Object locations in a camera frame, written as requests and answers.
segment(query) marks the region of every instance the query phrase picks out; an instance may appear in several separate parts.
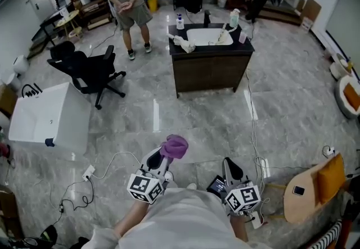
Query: black office chair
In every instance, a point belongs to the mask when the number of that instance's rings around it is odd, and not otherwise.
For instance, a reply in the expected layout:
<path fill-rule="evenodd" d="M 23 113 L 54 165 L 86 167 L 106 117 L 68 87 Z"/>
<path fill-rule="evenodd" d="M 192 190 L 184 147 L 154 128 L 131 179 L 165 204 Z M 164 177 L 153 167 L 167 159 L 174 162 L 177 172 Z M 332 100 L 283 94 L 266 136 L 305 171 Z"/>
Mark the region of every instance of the black office chair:
<path fill-rule="evenodd" d="M 62 42 L 50 48 L 51 58 L 54 60 L 65 60 L 75 52 L 75 45 L 70 41 Z"/>
<path fill-rule="evenodd" d="M 125 93 L 119 92 L 108 85 L 109 82 L 116 79 L 119 75 L 126 76 L 125 71 L 115 72 L 115 53 L 113 53 L 113 51 L 114 46 L 110 45 L 105 55 L 88 58 L 84 52 L 75 51 L 70 57 L 64 60 L 56 61 L 49 59 L 47 62 L 56 69 L 70 75 L 73 79 L 74 86 L 80 90 L 81 93 L 97 93 L 95 107 L 100 110 L 101 105 L 99 102 L 105 88 L 120 95 L 122 98 L 125 97 Z M 78 79 L 82 79 L 87 86 L 82 87 Z"/>

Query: sink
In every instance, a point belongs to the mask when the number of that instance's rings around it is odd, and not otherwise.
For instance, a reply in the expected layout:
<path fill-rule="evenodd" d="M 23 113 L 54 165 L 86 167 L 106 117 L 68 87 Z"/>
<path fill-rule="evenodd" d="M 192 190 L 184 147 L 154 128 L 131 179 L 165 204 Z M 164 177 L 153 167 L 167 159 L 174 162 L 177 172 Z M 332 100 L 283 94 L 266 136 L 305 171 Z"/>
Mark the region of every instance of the sink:
<path fill-rule="evenodd" d="M 221 32 L 222 28 L 199 28 L 189 29 L 186 34 L 187 39 L 195 46 L 231 45 L 233 40 L 227 30 L 224 30 L 220 42 L 218 41 Z"/>
<path fill-rule="evenodd" d="M 91 104 L 69 82 L 32 97 L 18 98 L 11 118 L 9 140 L 36 150 L 84 154 Z"/>

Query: yellow bucket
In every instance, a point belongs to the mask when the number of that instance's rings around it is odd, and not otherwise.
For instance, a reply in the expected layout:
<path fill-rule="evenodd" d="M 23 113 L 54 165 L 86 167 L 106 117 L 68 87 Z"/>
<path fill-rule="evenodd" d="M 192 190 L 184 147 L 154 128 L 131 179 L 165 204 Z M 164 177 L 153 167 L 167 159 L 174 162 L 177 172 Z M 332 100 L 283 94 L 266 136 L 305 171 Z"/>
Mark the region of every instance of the yellow bucket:
<path fill-rule="evenodd" d="M 147 4 L 151 12 L 158 10 L 158 0 L 148 0 Z"/>

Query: purple object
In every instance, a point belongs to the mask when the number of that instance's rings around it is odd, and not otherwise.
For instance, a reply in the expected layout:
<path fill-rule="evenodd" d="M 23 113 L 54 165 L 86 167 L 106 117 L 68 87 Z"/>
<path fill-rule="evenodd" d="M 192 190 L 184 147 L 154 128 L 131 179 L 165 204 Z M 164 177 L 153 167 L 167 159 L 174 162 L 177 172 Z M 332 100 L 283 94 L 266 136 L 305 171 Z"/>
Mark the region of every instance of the purple object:
<path fill-rule="evenodd" d="M 189 148 L 187 141 L 179 135 L 167 136 L 167 141 L 161 144 L 160 154 L 173 161 L 174 158 L 181 159 Z"/>

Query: whiteboard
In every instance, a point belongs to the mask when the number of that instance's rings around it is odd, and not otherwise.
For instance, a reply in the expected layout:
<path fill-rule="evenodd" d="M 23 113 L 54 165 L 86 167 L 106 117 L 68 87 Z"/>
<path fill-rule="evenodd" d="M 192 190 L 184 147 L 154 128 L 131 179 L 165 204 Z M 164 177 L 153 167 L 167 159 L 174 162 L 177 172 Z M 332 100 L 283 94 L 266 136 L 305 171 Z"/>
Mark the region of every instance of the whiteboard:
<path fill-rule="evenodd" d="M 326 30 L 360 73 L 360 0 L 338 0 Z"/>

